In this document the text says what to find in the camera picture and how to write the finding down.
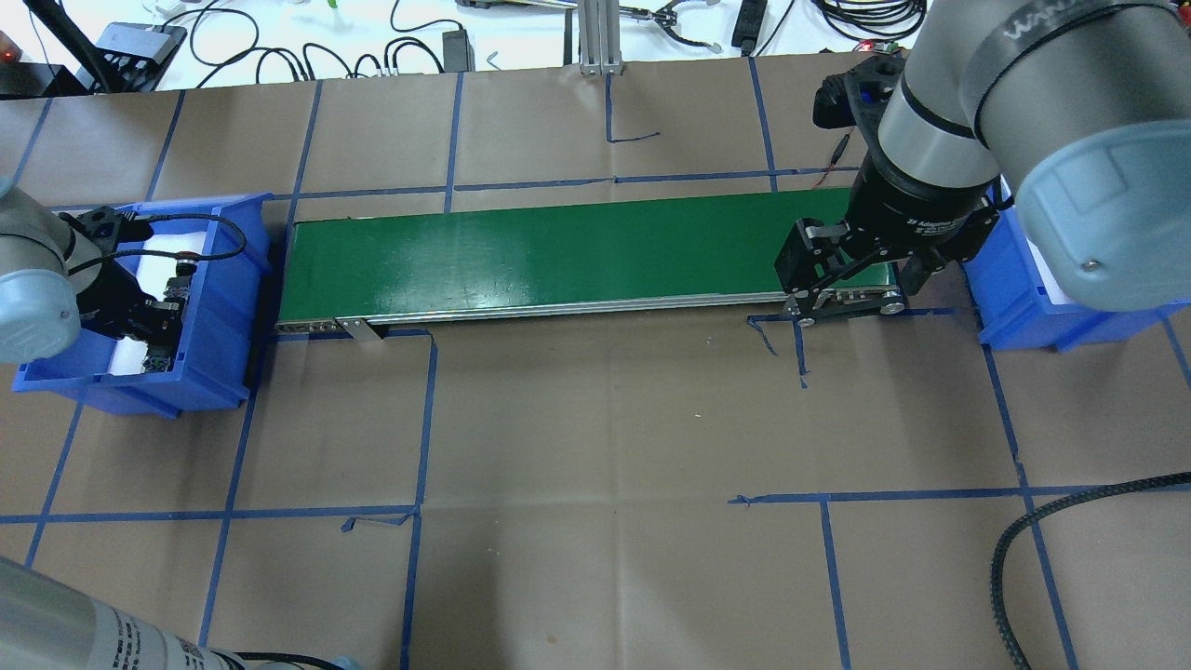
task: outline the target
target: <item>metal post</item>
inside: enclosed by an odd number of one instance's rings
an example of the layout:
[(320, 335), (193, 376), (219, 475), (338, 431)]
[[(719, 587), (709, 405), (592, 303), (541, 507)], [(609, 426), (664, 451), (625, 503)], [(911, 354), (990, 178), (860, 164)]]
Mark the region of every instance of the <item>metal post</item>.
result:
[(619, 0), (579, 0), (579, 70), (588, 76), (621, 74)]

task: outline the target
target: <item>blue plastic bin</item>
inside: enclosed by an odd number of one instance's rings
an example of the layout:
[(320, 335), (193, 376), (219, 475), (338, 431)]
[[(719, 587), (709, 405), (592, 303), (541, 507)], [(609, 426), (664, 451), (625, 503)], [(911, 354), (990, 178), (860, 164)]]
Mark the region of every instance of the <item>blue plastic bin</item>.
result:
[(980, 342), (993, 350), (1055, 347), (1066, 352), (1092, 343), (1118, 343), (1189, 303), (1177, 300), (1130, 312), (1054, 303), (1014, 208), (1004, 212), (980, 253), (964, 269), (984, 319)]
[[(227, 217), (248, 237), (243, 253), (222, 261), (200, 262), (191, 280), (191, 299), (183, 314), (182, 339), (170, 372), (108, 375), (116, 342), (89, 330), (67, 351), (50, 359), (20, 367), (13, 390), (54, 392), (108, 414), (156, 414), (175, 419), (182, 412), (232, 409), (248, 399), (248, 367), (252, 321), (261, 277), (269, 271), (269, 238), (261, 220), (261, 205), (272, 193), (193, 200), (163, 200), (120, 207), (145, 215), (204, 212)], [(227, 226), (210, 219), (155, 223), (157, 233), (206, 232), (204, 253), (230, 251), (238, 239)], [(136, 249), (141, 242), (120, 244)], [(136, 273), (141, 256), (118, 258)]]

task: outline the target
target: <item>black connector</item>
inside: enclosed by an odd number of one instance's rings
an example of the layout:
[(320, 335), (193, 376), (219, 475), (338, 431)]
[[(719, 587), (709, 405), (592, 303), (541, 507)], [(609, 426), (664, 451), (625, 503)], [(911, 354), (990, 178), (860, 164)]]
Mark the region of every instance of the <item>black connector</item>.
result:
[(749, 56), (753, 54), (753, 49), (756, 49), (767, 5), (768, 0), (743, 0), (741, 2), (741, 13), (736, 15), (736, 27), (732, 29), (732, 46), (741, 50), (741, 56)]
[(475, 51), (466, 30), (443, 33), (443, 71), (475, 71)]

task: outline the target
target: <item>braided black cable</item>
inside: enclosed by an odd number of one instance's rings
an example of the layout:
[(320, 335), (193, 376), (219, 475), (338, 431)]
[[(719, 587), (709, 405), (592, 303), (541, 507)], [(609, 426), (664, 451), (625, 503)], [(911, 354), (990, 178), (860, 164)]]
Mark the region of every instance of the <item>braided black cable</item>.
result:
[(1074, 494), (1065, 499), (1049, 502), (1022, 516), (1017, 521), (1014, 521), (1010, 524), (1009, 528), (1005, 528), (1005, 532), (1000, 534), (1000, 540), (997, 541), (997, 549), (992, 552), (992, 576), (989, 580), (989, 593), (992, 597), (992, 619), (997, 624), (997, 630), (1000, 632), (1000, 639), (1005, 643), (1005, 651), (1009, 652), (1009, 657), (1014, 660), (1015, 668), (1018, 670), (1030, 670), (1030, 664), (1025, 659), (1025, 652), (1022, 651), (1022, 645), (1018, 644), (1017, 637), (1014, 635), (1014, 630), (1009, 625), (1009, 615), (1005, 613), (1005, 557), (1009, 555), (1009, 545), (1014, 543), (1014, 539), (1017, 538), (1022, 531), (1034, 526), (1039, 521), (1042, 521), (1056, 512), (1067, 509), (1068, 507), (1098, 501), (1100, 499), (1121, 496), (1124, 494), (1136, 494), (1149, 489), (1162, 489), (1166, 487), (1189, 483), (1191, 483), (1191, 472), (1178, 472), (1173, 475), (1162, 475), (1161, 477), (1151, 477), (1148, 480), (1135, 480), (1133, 482), (1124, 482), (1121, 484), (1097, 487), (1096, 489), (1090, 489), (1081, 494)]

